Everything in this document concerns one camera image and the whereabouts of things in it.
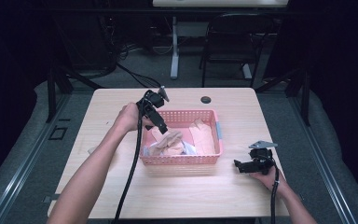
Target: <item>crumpled fabric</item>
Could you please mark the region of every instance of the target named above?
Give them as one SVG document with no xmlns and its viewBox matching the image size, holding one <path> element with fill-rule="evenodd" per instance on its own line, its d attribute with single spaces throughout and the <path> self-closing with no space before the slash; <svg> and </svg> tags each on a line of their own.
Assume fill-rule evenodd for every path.
<svg viewBox="0 0 358 224">
<path fill-rule="evenodd" d="M 190 132 L 193 135 L 194 146 L 198 155 L 211 155 L 214 152 L 214 142 L 211 127 L 205 124 L 201 119 L 194 120 L 190 124 Z"/>
<path fill-rule="evenodd" d="M 184 151 L 183 134 L 180 131 L 168 128 L 165 134 L 161 134 L 158 127 L 153 127 L 150 131 L 157 141 L 148 150 L 150 156 L 159 156 L 161 154 L 164 156 L 180 155 Z"/>
</svg>

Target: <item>light wood table surface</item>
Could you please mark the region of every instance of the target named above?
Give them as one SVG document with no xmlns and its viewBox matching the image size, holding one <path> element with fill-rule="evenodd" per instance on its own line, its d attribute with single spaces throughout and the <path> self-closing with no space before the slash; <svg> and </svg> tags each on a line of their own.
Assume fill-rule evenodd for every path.
<svg viewBox="0 0 358 224">
<path fill-rule="evenodd" d="M 286 7 L 288 0 L 153 0 L 154 7 Z"/>
<path fill-rule="evenodd" d="M 122 106 L 139 101 L 146 89 L 102 89 L 94 92 L 56 193 L 60 194 L 80 164 L 113 124 Z M 158 110 L 214 109 L 224 152 L 216 164 L 147 165 L 138 160 L 120 218 L 269 217 L 270 192 L 240 174 L 233 160 L 250 161 L 249 146 L 271 142 L 253 89 L 166 89 L 170 101 Z M 209 104 L 200 101 L 211 97 Z M 112 160 L 105 185 L 89 218 L 113 218 L 127 181 L 136 132 L 128 133 Z M 275 148 L 273 157 L 281 168 Z M 277 199 L 276 215 L 288 216 Z"/>
</svg>

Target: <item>pink basket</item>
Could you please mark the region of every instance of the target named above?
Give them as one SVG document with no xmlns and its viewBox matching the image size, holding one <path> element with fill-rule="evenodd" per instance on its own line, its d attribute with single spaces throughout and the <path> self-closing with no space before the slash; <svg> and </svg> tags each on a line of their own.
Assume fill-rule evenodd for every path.
<svg viewBox="0 0 358 224">
<path fill-rule="evenodd" d="M 168 127 L 180 131 L 183 140 L 193 144 L 191 132 L 188 129 L 196 119 L 201 119 L 212 130 L 214 152 L 209 155 L 174 155 L 174 156 L 146 156 L 144 147 L 149 147 L 156 142 L 147 129 L 143 129 L 140 158 L 145 165 L 170 165 L 170 164 L 215 164 L 223 152 L 222 137 L 219 121 L 214 110 L 159 110 Z"/>
</svg>

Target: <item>finger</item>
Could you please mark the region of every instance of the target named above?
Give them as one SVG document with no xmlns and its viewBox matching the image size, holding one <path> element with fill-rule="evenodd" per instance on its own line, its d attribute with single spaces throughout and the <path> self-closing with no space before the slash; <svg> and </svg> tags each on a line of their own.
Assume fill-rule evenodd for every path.
<svg viewBox="0 0 358 224">
<path fill-rule="evenodd" d="M 143 125 L 147 125 L 147 126 L 155 126 L 154 123 L 150 119 L 147 119 L 145 117 L 142 118 L 142 123 L 143 123 Z"/>
</svg>

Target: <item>human hand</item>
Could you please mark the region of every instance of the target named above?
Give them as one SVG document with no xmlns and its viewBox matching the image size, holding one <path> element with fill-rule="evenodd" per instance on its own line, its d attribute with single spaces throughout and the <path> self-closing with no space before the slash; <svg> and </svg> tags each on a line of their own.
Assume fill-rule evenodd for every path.
<svg viewBox="0 0 358 224">
<path fill-rule="evenodd" d="M 138 129 L 138 116 L 138 106 L 135 103 L 128 103 L 127 105 L 124 105 L 118 113 L 113 126 L 123 130 L 125 133 L 135 131 Z M 144 126 L 154 126 L 152 121 L 145 117 L 142 118 L 142 123 Z"/>
<path fill-rule="evenodd" d="M 272 191 L 272 188 L 275 183 L 275 172 L 276 169 L 274 166 L 272 166 L 271 168 L 269 168 L 267 175 L 262 175 L 260 172 L 257 172 L 250 173 L 249 176 L 260 180 L 260 182 L 263 183 L 264 186 L 266 186 L 269 190 Z M 277 189 L 278 195 L 282 196 L 288 189 L 290 189 L 290 187 L 284 179 L 281 170 L 279 170 L 279 186 Z"/>
</svg>

